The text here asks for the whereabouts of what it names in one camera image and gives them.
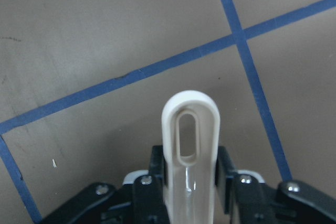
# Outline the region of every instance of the white plastic part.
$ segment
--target white plastic part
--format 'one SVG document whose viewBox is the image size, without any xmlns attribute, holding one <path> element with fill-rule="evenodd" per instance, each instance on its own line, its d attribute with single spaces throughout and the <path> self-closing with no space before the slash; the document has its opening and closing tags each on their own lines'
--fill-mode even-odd
<svg viewBox="0 0 336 224">
<path fill-rule="evenodd" d="M 147 175 L 148 170 L 135 170 L 131 173 L 128 173 L 124 178 L 123 185 L 134 184 L 134 181 L 140 176 Z"/>
<path fill-rule="evenodd" d="M 179 120 L 186 114 L 195 119 L 195 153 L 181 156 Z M 163 109 L 164 199 L 173 224 L 213 224 L 219 126 L 215 102 L 198 91 L 174 95 Z"/>
</svg>

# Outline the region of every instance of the blue tape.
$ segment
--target blue tape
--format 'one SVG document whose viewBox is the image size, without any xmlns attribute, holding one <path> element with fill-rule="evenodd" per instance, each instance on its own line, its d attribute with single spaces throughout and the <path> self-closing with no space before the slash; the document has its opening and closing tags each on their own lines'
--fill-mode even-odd
<svg viewBox="0 0 336 224">
<path fill-rule="evenodd" d="M 186 64 L 223 48 L 232 46 L 234 39 L 232 35 L 217 39 L 202 46 L 188 50 L 168 59 L 156 62 L 149 66 L 137 69 L 123 77 L 111 79 L 82 91 L 68 95 L 64 98 L 48 103 L 36 109 L 23 113 L 15 118 L 9 119 L 0 124 L 0 134 L 4 134 L 13 128 L 34 122 L 45 116 L 51 115 L 78 103 L 90 100 L 113 90 L 125 87 L 129 84 L 143 80 L 155 74 L 161 73 L 171 68 Z"/>
<path fill-rule="evenodd" d="M 21 199 L 34 223 L 39 223 L 42 220 L 42 216 L 38 211 L 36 204 L 30 194 L 28 187 L 23 180 L 19 167 L 15 163 L 13 156 L 11 155 L 4 139 L 0 136 L 0 156 L 3 160 L 12 181 L 19 192 Z"/>
<path fill-rule="evenodd" d="M 245 36 L 247 39 L 251 39 L 334 7 L 336 7 L 336 0 L 318 1 L 304 8 L 294 10 L 292 12 L 262 22 L 258 25 L 251 26 L 245 29 Z"/>
<path fill-rule="evenodd" d="M 258 106 L 258 110 L 264 124 L 275 160 L 277 162 L 280 174 L 283 180 L 291 179 L 291 172 L 285 157 L 285 153 L 281 146 L 281 141 L 277 133 L 272 115 L 270 113 L 264 91 L 262 89 L 259 76 L 256 67 L 253 62 L 253 58 L 250 49 L 247 45 L 245 33 L 241 27 L 239 17 L 233 3 L 233 0 L 221 0 L 229 22 L 231 31 L 233 33 L 240 58 L 244 65 L 244 69 L 247 75 L 247 79 L 251 86 L 255 101 Z"/>
</svg>

